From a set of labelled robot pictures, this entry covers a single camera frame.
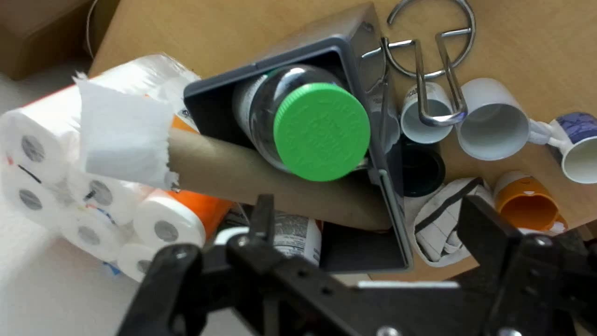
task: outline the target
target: cardboard box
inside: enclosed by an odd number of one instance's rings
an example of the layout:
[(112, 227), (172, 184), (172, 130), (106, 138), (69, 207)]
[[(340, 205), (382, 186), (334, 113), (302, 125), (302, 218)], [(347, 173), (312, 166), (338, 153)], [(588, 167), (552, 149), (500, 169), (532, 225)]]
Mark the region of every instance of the cardboard box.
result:
[(91, 0), (2, 0), (0, 70), (22, 78), (84, 52)]

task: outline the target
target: bottle cap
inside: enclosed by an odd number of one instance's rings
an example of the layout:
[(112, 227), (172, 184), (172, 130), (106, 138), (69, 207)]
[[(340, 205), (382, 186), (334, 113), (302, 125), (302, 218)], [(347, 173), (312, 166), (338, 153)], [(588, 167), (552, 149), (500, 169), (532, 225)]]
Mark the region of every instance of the bottle cap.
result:
[(274, 143), (284, 166), (310, 181), (332, 181), (353, 171), (369, 147), (369, 117), (340, 85), (304, 83), (280, 104)]

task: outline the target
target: green cap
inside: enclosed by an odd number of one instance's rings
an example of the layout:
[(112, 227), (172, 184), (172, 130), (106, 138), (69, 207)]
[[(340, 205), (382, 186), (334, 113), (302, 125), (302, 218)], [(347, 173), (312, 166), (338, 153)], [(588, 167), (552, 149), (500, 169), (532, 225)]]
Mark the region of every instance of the green cap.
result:
[(354, 95), (315, 82), (291, 91), (274, 119), (274, 143), (284, 166), (310, 181), (353, 171), (369, 147), (369, 119)]

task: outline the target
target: green lid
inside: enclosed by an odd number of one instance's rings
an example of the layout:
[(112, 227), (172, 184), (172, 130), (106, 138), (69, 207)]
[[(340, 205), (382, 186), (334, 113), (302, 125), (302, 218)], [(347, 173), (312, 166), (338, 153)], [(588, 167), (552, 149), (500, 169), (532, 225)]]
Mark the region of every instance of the green lid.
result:
[(369, 132), (358, 98), (325, 82), (291, 91), (274, 119), (280, 160), (310, 181), (332, 181), (353, 171), (369, 147)]

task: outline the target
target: white mug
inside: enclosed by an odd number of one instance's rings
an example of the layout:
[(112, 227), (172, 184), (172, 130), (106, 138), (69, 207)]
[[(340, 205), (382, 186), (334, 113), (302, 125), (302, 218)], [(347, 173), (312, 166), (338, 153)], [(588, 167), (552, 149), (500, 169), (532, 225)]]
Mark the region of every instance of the white mug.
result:
[(463, 151), (478, 160), (502, 160), (526, 141), (547, 143), (545, 126), (526, 115), (517, 98), (494, 78), (474, 78), (463, 85), (466, 119), (457, 125)]
[[(425, 82), (427, 87), (427, 113), (429, 115), (448, 115), (451, 113), (450, 98), (442, 85), (435, 82)], [(451, 125), (437, 126), (427, 125), (418, 115), (418, 91), (416, 85), (407, 91), (403, 111), (401, 111), (401, 128), (416, 143), (437, 143), (451, 132)]]
[(560, 151), (560, 166), (567, 179), (582, 184), (597, 182), (597, 117), (571, 111), (541, 123), (548, 143)]

